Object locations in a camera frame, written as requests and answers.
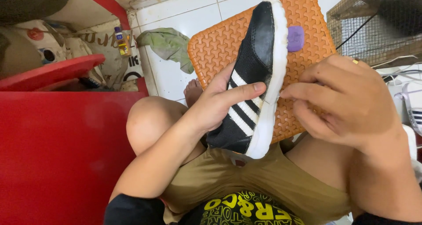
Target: purple soap bar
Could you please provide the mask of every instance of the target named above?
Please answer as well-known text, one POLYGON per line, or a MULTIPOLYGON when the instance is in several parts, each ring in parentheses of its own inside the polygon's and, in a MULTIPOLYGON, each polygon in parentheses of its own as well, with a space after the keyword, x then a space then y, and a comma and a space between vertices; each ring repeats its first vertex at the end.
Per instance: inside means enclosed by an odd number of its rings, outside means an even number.
POLYGON ((305 44, 305 32, 301 26, 291 26, 288 28, 287 35, 287 50, 289 52, 296 52, 303 48, 305 44))

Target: red plastic lid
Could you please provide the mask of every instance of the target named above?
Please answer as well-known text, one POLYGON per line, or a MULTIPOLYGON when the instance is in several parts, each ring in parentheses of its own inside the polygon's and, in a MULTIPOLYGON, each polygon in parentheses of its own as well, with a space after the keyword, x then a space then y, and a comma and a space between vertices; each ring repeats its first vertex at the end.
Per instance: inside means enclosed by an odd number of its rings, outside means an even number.
POLYGON ((0 91, 35 91, 51 84, 78 78, 103 63, 103 54, 93 54, 57 63, 0 80, 0 91))

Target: hand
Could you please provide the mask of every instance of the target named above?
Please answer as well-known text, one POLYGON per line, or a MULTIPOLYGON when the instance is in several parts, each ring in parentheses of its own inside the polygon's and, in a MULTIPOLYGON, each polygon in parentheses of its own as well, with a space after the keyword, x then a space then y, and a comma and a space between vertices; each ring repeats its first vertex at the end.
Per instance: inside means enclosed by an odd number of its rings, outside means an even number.
POLYGON ((189 117, 193 120, 195 127, 202 133, 218 128, 232 105, 254 99, 266 90, 266 85, 263 82, 227 90, 227 83, 233 67, 234 63, 219 72, 201 94, 198 101, 184 115, 184 118, 189 117))
POLYGON ((280 97, 295 100, 294 114, 314 138, 363 153, 377 150, 386 141, 407 140, 382 78, 364 62, 352 60, 339 55, 325 58, 305 70, 299 83, 289 85, 280 97), (308 102, 328 113, 317 116, 308 102))

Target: khaki shorts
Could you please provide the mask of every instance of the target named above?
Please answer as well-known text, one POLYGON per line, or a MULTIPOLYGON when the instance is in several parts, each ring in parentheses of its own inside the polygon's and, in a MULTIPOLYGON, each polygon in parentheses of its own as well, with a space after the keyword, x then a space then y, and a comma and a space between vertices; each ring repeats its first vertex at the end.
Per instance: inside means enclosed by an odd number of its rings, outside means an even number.
POLYGON ((207 149, 178 169, 161 198, 166 201, 165 222, 179 220, 200 203, 241 190, 271 196, 306 225, 325 224, 350 212, 347 193, 312 177, 272 146, 267 155, 233 165, 224 149, 207 149))

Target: small bottle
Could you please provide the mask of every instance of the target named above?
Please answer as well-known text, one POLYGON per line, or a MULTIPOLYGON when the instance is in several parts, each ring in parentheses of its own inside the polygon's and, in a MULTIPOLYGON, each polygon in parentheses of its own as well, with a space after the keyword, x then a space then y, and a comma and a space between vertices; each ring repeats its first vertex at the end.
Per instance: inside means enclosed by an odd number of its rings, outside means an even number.
POLYGON ((114 31, 116 32, 115 35, 117 44, 119 45, 120 55, 127 57, 132 55, 130 52, 129 36, 122 33, 120 27, 114 27, 114 31))

